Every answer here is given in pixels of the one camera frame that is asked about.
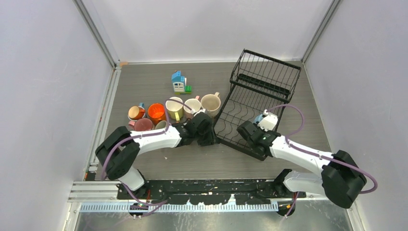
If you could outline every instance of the dish rack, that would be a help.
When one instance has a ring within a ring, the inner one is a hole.
[[[217,142],[265,160],[248,147],[237,132],[237,127],[246,120],[253,121],[265,109],[292,99],[301,68],[253,51],[243,50],[229,79],[230,91],[219,113],[215,117],[214,132]],[[275,109],[278,129],[284,107]]]

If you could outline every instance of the orange mug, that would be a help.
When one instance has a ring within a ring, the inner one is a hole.
[[[153,103],[147,109],[147,115],[157,125],[160,121],[166,120],[165,107],[161,103]]]
[[[129,120],[136,121],[146,117],[146,111],[144,110],[144,103],[140,103],[139,106],[133,106],[127,113]]]
[[[154,129],[154,124],[148,118],[141,118],[138,121],[129,121],[128,125],[135,131],[150,131]]]

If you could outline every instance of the white wall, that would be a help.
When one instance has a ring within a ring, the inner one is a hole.
[[[300,60],[331,0],[92,2],[121,61],[160,62],[236,60],[243,48]]]
[[[331,148],[378,180],[357,198],[369,231],[408,225],[407,9],[343,1],[306,63]]]
[[[60,230],[111,68],[70,0],[0,7],[0,227]]]

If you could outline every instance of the pink mug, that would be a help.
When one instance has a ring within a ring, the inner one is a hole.
[[[150,131],[154,129],[153,122],[148,118],[142,118],[137,121],[129,121],[128,125],[135,131]]]

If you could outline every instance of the cream mug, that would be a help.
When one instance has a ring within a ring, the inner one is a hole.
[[[174,101],[166,101],[166,110],[169,114],[169,116],[172,119],[175,119],[177,122],[180,121],[180,119],[183,117],[183,100],[180,99],[179,97],[171,97],[171,100],[177,100],[181,103],[174,102]]]
[[[189,106],[192,110],[188,109],[184,106],[184,113],[186,114],[186,118],[192,119],[194,117],[194,113],[198,112],[201,109],[201,102],[198,100],[200,96],[196,96],[194,99],[188,99],[184,102],[185,105]]]
[[[219,112],[219,108],[221,107],[219,92],[203,96],[201,98],[201,107],[207,111],[207,114],[210,117],[215,117]]]

